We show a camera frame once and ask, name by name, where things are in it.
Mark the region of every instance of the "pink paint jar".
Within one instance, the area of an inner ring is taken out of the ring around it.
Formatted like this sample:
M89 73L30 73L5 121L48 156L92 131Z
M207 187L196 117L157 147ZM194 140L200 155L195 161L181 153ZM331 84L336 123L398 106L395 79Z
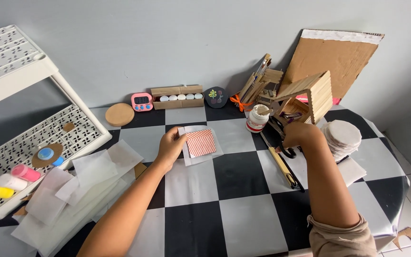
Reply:
M17 164L10 171L11 175L17 178L21 178L27 181L34 182L41 177L41 173L33 170L25 164Z

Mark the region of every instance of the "pink timer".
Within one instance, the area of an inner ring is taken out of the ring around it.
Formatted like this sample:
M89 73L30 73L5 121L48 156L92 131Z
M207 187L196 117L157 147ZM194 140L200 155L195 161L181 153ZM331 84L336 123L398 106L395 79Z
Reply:
M131 96L131 105L136 112L150 111L153 109L152 96L149 93L135 93Z

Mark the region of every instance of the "red and white striped paper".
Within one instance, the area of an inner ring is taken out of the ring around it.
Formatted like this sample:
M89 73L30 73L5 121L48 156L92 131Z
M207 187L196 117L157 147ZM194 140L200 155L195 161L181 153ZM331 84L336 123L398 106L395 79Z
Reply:
M216 152L212 131L210 129L190 132L185 135L188 137L186 143L191 157Z

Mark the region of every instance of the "circular paper stack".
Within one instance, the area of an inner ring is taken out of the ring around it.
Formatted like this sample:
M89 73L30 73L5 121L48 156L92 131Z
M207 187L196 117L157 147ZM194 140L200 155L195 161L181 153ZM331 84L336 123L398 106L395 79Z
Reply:
M343 120L328 122L321 127L321 131L328 141L329 149L336 162L356 151L361 144L359 129Z

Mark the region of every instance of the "black and white checkered surface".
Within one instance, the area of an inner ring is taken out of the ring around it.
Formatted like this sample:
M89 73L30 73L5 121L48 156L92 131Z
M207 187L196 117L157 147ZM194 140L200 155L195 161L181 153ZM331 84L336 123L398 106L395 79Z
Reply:
M136 113L123 127L105 121L107 108L92 109L113 138L100 149L125 140L150 165L161 136L173 126L208 125L218 137L224 155L185 167L183 154L174 163L153 196L128 256L287 256L309 248L306 217L311 213L302 154L285 158L306 193L289 188L259 134L245 128L246 114L230 101L221 109L151 110ZM374 236L397 229L408 180L386 138L373 123L334 106L318 126L346 120L361 131L362 143L351 154L367 175L348 187L358 211L368 220ZM280 140L267 126L270 143ZM94 226L90 222L56 255L75 256ZM0 220L0 257L35 257L34 250L12 237L18 225L12 215Z

